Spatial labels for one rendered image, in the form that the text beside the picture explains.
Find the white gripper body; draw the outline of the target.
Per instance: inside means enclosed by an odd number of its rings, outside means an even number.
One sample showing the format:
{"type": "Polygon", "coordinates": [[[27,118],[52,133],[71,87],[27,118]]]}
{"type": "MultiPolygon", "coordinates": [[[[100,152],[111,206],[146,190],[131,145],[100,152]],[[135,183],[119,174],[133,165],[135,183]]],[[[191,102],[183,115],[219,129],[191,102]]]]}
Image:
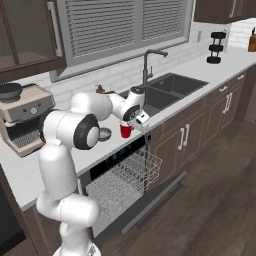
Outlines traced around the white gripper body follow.
{"type": "Polygon", "coordinates": [[[150,116],[142,111],[135,119],[134,119],[134,127],[138,130],[146,130],[149,127],[150,116]]]}

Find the grey bowl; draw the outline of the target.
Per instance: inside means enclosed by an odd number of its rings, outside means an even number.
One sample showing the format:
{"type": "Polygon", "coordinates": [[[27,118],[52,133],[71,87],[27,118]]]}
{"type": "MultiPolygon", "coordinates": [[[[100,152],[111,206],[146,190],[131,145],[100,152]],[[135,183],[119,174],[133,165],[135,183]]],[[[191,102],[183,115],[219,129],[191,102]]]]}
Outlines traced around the grey bowl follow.
{"type": "Polygon", "coordinates": [[[100,129],[100,136],[99,136],[99,141],[104,142],[107,141],[112,135],[112,131],[109,128],[102,127],[100,129]]]}

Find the brown cupboard door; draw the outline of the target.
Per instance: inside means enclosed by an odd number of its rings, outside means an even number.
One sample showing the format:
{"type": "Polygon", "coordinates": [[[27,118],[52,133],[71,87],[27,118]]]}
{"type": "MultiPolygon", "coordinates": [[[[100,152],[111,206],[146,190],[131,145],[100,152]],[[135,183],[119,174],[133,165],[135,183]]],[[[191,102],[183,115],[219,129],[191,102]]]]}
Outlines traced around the brown cupboard door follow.
{"type": "Polygon", "coordinates": [[[187,146],[183,146],[181,165],[185,165],[199,151],[204,119],[205,114],[201,113],[187,123],[190,124],[190,131],[187,146]]]}
{"type": "Polygon", "coordinates": [[[239,86],[239,87],[237,87],[236,89],[234,89],[232,91],[233,92],[232,102],[231,102],[231,105],[230,105],[230,109],[227,112],[226,125],[229,125],[233,121],[233,119],[234,119],[234,116],[235,116],[235,113],[236,113],[236,109],[238,107],[238,103],[239,103],[239,99],[240,99],[240,95],[241,95],[242,89],[243,89],[243,87],[239,86]]]}
{"type": "Polygon", "coordinates": [[[211,105],[206,124],[204,145],[206,145],[218,134],[222,117],[225,115],[222,113],[225,103],[226,96],[222,97],[211,105]]]}
{"type": "Polygon", "coordinates": [[[163,126],[158,126],[152,132],[150,151],[162,160],[158,180],[154,183],[155,187],[174,177],[177,173],[180,141],[181,131],[179,128],[164,132],[163,126]]]}

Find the dishwasher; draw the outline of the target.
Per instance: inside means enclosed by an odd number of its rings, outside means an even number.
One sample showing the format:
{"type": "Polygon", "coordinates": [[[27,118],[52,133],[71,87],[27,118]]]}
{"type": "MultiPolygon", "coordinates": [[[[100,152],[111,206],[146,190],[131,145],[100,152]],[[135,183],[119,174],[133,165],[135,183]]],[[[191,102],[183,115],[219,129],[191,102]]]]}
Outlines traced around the dishwasher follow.
{"type": "MultiPolygon", "coordinates": [[[[99,178],[102,174],[107,172],[110,168],[114,167],[117,163],[124,160],[135,151],[139,149],[147,150],[147,144],[151,140],[151,133],[148,132],[146,135],[141,136],[134,142],[129,145],[123,147],[113,155],[109,156],[107,159],[103,160],[96,166],[92,167],[89,171],[87,171],[84,175],[79,177],[80,185],[82,193],[86,196],[89,196],[86,191],[86,186],[89,185],[96,178],[99,178]]],[[[99,215],[96,223],[92,226],[92,234],[96,237],[99,233],[101,233],[110,222],[106,217],[99,215]]]]}

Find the grey dishwasher door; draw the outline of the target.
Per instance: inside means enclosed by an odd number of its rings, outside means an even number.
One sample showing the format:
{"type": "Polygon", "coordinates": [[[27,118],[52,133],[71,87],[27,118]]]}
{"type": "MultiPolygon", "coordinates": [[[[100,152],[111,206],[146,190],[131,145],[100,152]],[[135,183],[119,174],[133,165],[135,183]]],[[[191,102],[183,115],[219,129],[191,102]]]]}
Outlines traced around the grey dishwasher door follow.
{"type": "Polygon", "coordinates": [[[125,234],[148,212],[165,194],[169,192],[179,181],[187,174],[186,171],[180,172],[173,178],[170,178],[157,188],[146,192],[139,200],[133,203],[124,211],[114,222],[108,225],[99,233],[95,241],[103,244],[116,234],[125,234]]]}

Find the dark grey tap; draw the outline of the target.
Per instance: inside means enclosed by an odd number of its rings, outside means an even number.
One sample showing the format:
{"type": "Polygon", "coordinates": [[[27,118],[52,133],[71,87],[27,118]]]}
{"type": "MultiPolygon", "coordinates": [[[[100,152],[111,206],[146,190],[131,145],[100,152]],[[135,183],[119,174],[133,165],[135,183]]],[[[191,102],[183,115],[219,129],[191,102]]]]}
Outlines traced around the dark grey tap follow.
{"type": "Polygon", "coordinates": [[[168,52],[162,51],[162,50],[154,50],[154,49],[148,49],[144,53],[144,66],[143,66],[143,85],[147,86],[147,81],[149,78],[153,77],[153,72],[152,72],[152,66],[151,66],[151,72],[148,72],[147,68],[147,63],[148,63],[148,55],[149,54],[157,54],[157,55],[162,55],[164,57],[167,57],[168,52]]]}

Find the brown drawer front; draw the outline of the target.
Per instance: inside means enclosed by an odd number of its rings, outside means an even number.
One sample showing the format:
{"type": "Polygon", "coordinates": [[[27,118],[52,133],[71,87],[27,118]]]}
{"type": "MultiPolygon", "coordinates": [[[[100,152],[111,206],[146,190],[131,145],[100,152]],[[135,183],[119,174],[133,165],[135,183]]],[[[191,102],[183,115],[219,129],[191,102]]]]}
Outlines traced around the brown drawer front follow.
{"type": "Polygon", "coordinates": [[[238,74],[234,79],[233,79],[233,84],[236,85],[236,84],[240,84],[240,83],[243,83],[244,82],[244,79],[245,79],[245,76],[246,76],[246,71],[238,74]]]}
{"type": "Polygon", "coordinates": [[[213,99],[218,100],[223,96],[225,96],[229,92],[231,86],[232,86],[232,82],[228,81],[222,84],[221,86],[219,86],[218,88],[216,88],[213,94],[213,99]]]}

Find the window with grey blinds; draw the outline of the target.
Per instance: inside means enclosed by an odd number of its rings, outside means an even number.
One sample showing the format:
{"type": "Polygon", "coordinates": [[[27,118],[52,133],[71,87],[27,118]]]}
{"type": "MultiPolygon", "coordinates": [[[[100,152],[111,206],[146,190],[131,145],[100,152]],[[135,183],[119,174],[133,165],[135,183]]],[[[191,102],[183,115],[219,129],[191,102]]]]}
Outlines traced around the window with grey blinds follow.
{"type": "Polygon", "coordinates": [[[194,0],[56,0],[67,66],[53,82],[189,41],[194,0]]]}

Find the black tiered stand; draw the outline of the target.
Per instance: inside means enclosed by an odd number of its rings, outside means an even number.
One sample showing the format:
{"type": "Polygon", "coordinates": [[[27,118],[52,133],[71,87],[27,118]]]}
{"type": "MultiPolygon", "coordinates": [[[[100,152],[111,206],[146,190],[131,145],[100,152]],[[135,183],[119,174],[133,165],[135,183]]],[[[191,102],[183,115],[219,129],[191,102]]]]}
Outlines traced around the black tiered stand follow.
{"type": "Polygon", "coordinates": [[[210,64],[219,64],[221,62],[221,57],[219,53],[223,51],[224,46],[221,41],[226,38],[225,32],[212,32],[211,38],[213,43],[209,46],[209,51],[211,55],[207,57],[206,62],[210,64]]]}

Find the beige coffee machine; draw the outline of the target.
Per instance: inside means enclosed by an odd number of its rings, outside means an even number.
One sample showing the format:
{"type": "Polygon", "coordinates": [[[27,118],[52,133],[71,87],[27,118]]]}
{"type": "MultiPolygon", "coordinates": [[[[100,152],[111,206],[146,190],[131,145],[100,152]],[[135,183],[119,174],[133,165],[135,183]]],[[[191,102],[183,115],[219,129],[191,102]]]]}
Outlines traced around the beige coffee machine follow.
{"type": "Polygon", "coordinates": [[[0,134],[4,142],[20,157],[41,148],[44,142],[40,138],[40,118],[54,106],[52,93],[36,84],[22,86],[18,101],[0,101],[0,134]]]}

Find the brown knife block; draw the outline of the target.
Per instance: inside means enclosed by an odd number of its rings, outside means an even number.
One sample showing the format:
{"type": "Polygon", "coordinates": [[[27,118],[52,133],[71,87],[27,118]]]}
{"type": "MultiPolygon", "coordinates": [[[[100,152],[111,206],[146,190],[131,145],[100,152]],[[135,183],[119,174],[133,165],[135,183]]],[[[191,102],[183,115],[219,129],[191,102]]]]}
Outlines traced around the brown knife block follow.
{"type": "Polygon", "coordinates": [[[256,28],[252,30],[252,35],[249,39],[248,52],[256,52],[256,28]]]}

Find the dark grey pan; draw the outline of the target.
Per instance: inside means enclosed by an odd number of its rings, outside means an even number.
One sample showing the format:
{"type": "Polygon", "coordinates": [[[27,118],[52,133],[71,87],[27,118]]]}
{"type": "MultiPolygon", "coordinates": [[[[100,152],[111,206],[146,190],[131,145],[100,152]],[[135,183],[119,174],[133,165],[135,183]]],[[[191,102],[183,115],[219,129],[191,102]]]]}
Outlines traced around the dark grey pan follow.
{"type": "Polygon", "coordinates": [[[0,84],[0,101],[3,103],[18,101],[21,93],[22,86],[19,83],[0,84]]]}

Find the black appliance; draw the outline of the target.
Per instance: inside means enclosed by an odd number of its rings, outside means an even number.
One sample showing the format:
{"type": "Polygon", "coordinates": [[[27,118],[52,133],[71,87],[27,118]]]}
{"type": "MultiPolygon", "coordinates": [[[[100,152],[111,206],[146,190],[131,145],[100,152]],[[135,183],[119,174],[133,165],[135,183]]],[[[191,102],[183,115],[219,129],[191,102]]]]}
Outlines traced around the black appliance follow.
{"type": "Polygon", "coordinates": [[[25,239],[25,234],[0,186],[0,253],[4,254],[25,239]]]}

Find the dark brown wall cupboard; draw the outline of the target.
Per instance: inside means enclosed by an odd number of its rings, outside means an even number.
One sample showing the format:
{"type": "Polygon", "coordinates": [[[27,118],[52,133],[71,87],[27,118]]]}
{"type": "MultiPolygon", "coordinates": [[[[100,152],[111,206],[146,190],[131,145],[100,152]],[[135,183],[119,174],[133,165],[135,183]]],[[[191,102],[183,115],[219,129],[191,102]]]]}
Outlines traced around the dark brown wall cupboard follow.
{"type": "Polygon", "coordinates": [[[256,18],[256,0],[196,0],[194,21],[229,24],[256,18]]]}

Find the brown glass-front wall cupboard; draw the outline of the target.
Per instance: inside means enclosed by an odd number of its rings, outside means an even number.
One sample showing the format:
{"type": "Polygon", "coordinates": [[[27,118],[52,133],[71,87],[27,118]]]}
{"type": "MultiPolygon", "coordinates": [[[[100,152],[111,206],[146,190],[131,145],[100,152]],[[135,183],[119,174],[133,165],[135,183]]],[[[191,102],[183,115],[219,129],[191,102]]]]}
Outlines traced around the brown glass-front wall cupboard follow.
{"type": "Polygon", "coordinates": [[[57,0],[0,0],[0,83],[65,66],[57,0]],[[62,57],[56,55],[49,1],[55,5],[62,57]]]}

